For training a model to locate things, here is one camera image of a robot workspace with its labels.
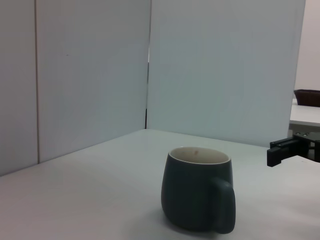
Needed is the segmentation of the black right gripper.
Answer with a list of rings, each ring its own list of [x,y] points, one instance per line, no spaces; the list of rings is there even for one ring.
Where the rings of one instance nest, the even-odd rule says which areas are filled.
[[[282,160],[300,156],[316,163],[320,162],[320,133],[295,132],[293,137],[273,141],[267,150],[267,166],[275,167]]]

